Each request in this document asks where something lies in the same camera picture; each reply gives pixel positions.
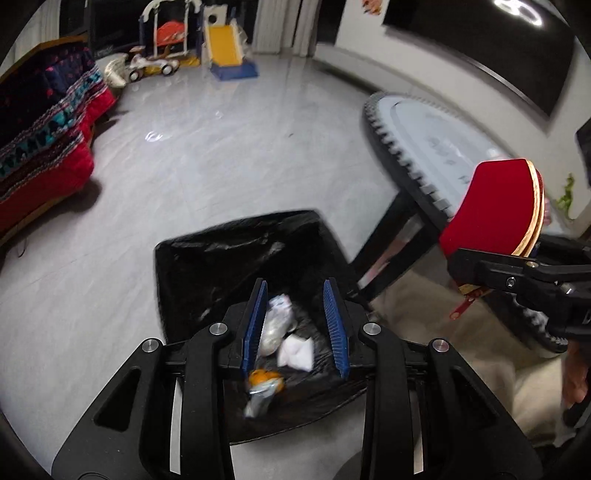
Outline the person's right hand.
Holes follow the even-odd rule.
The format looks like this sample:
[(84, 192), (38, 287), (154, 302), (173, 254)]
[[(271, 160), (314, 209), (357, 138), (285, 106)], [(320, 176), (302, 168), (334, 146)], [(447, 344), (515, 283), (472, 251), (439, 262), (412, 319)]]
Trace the person's right hand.
[(563, 363), (562, 397), (567, 408), (581, 403), (587, 393), (586, 381), (589, 365), (581, 354), (577, 342), (570, 341)]

